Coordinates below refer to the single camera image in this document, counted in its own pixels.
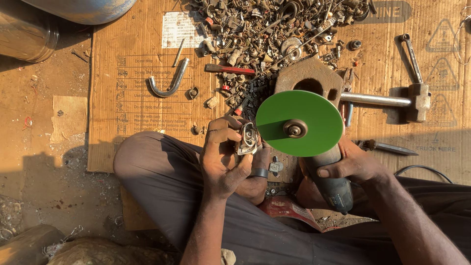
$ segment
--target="power cord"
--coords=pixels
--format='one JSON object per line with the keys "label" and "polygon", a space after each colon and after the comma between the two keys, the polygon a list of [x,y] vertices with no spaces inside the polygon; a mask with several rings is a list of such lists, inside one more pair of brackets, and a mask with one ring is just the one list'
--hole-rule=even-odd
{"label": "power cord", "polygon": [[432,172],[435,172],[439,175],[441,175],[442,177],[444,177],[446,180],[448,180],[448,182],[450,183],[453,183],[453,181],[451,181],[445,174],[441,173],[440,171],[436,170],[435,168],[432,168],[432,167],[429,167],[429,166],[423,166],[423,165],[412,165],[412,166],[406,166],[402,169],[399,169],[394,175],[396,176],[399,176],[401,175],[402,173],[404,173],[405,171],[411,169],[411,168],[414,168],[414,167],[420,167],[420,168],[425,168],[425,169],[428,169]]}

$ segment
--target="man's hand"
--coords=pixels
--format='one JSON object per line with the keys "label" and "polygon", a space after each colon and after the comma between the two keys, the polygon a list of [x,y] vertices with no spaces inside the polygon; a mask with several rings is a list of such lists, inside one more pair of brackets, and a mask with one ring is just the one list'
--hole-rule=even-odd
{"label": "man's hand", "polygon": [[347,137],[339,141],[342,160],[318,168],[317,175],[323,178],[343,178],[362,184],[367,180],[386,175],[389,171],[376,158],[360,149]]}
{"label": "man's hand", "polygon": [[252,170],[252,155],[245,155],[239,164],[231,168],[234,143],[241,140],[235,130],[242,123],[231,116],[211,121],[206,142],[200,155],[203,170],[204,193],[214,199],[227,199]]}

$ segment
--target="blue barrel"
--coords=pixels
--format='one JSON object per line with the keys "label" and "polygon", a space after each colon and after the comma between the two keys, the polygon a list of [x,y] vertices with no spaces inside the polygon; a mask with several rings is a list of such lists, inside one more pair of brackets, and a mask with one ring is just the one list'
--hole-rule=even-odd
{"label": "blue barrel", "polygon": [[126,13],[136,0],[23,0],[46,12],[67,20],[98,25],[113,21]]}

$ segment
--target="hammer head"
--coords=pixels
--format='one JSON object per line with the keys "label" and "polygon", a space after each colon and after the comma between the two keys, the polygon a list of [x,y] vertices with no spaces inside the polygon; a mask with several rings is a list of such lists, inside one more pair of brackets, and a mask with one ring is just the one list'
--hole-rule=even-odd
{"label": "hammer head", "polygon": [[409,98],[412,105],[408,107],[406,119],[410,123],[423,123],[430,109],[429,86],[416,83],[409,86]]}

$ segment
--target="cardboard sheet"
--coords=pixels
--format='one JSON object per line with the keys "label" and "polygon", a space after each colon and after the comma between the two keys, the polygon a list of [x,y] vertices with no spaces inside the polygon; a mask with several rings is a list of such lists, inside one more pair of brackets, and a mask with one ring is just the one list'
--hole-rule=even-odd
{"label": "cardboard sheet", "polygon": [[67,137],[87,131],[87,98],[54,96],[52,100],[52,127],[50,142],[60,143]]}
{"label": "cardboard sheet", "polygon": [[[453,47],[454,34],[462,20],[460,11],[471,5],[471,1],[398,0],[376,1],[375,5],[378,14],[339,28],[334,41],[358,39],[363,45],[357,51],[342,51],[337,65],[345,69],[352,67],[354,61],[359,62],[353,92],[400,96],[414,78],[405,45],[398,41],[399,35],[409,33],[422,76],[430,85],[432,106],[427,122],[403,124],[397,109],[356,105],[346,135],[404,146],[419,153],[417,157],[403,157],[373,151],[391,171],[423,164],[442,171],[456,183],[471,185],[471,98],[467,95],[471,70],[459,64],[453,54],[459,52],[463,58],[471,55],[471,37],[464,29],[456,37],[456,48]],[[217,61],[199,57],[195,47],[202,40],[201,33],[189,30],[185,16],[194,23],[200,20],[176,2],[142,0],[117,21],[96,27],[92,50],[89,171],[112,172],[113,157],[120,143],[144,130],[162,131],[202,145],[204,136],[191,133],[193,123],[207,126],[229,110],[217,92],[219,84],[215,75],[203,71],[206,63]],[[189,39],[180,60],[190,59],[184,80],[174,96],[158,98],[146,79],[154,75],[162,90],[171,87],[179,70],[171,65],[184,36]],[[334,46],[321,46],[320,53],[326,54],[330,48]],[[186,91],[195,86],[200,95],[189,100]],[[220,104],[215,109],[205,108],[205,101],[213,96],[219,98]],[[278,178],[270,176],[269,180],[289,182],[296,158],[276,154],[285,163],[286,171]],[[404,175],[444,181],[423,169],[411,169]]]}

